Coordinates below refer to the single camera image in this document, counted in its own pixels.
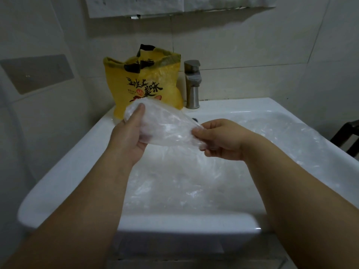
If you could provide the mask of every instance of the stainless steel faucet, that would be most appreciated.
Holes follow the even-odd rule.
[[[197,109],[200,107],[198,99],[198,87],[202,82],[200,74],[200,62],[198,60],[185,61],[185,77],[188,109]]]

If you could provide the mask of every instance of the white sink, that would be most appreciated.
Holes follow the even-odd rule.
[[[198,119],[200,123],[217,118],[236,120],[239,117],[248,120],[262,117],[268,120],[279,119],[302,123],[297,117],[269,98],[202,101],[199,109],[188,110],[185,108],[183,111],[188,116]],[[21,224],[28,228],[37,228],[86,176],[108,144],[114,127],[112,112],[113,110],[110,110],[102,117],[31,190],[18,212],[18,220]],[[330,155],[332,168],[320,170],[317,177],[359,207],[359,195],[357,194],[359,162],[330,142],[326,142],[326,154]],[[153,160],[158,149],[160,147],[149,145],[139,164]],[[151,234],[150,237],[154,238],[153,236],[155,236],[158,242],[163,240],[161,234],[177,234],[187,240],[185,244],[187,248],[188,240],[193,245],[195,245],[195,240],[201,242],[201,246],[193,247],[190,251],[195,252],[195,248],[200,249],[202,253],[236,250],[256,234],[270,230],[263,203],[253,182],[247,179],[244,181],[243,187],[246,188],[243,191],[239,189],[238,193],[242,196],[242,202],[233,206],[207,209],[161,208],[161,206],[147,209],[141,209],[141,206],[138,209],[124,208],[118,226],[118,237],[123,238],[123,234],[132,234],[133,240],[138,242],[139,236],[143,239],[145,234]],[[173,241],[177,241],[176,236],[171,238]],[[171,251],[175,253],[182,250],[173,248]]]

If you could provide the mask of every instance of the hand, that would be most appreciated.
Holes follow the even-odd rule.
[[[226,160],[244,160],[243,146],[250,136],[256,135],[252,131],[227,119],[217,119],[202,124],[205,129],[194,128],[192,134],[210,146],[219,149],[205,149],[207,157],[220,157]]]
[[[127,122],[122,120],[114,127],[107,147],[108,150],[120,153],[123,159],[128,159],[132,166],[140,160],[147,146],[146,143],[139,141],[141,119],[144,113],[145,105],[141,103]]]

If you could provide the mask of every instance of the yellow plastic bag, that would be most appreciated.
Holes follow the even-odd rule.
[[[177,109],[183,107],[176,87],[181,55],[141,44],[137,56],[125,63],[106,57],[103,64],[116,103],[113,113],[116,118],[122,119],[126,107],[144,97],[161,100]]]

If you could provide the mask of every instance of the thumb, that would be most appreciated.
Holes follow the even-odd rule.
[[[194,128],[192,129],[192,134],[201,140],[214,140],[215,132],[214,129],[204,129],[204,128]]]
[[[132,126],[140,126],[143,115],[145,114],[145,105],[140,103],[136,110],[132,113],[126,124]]]

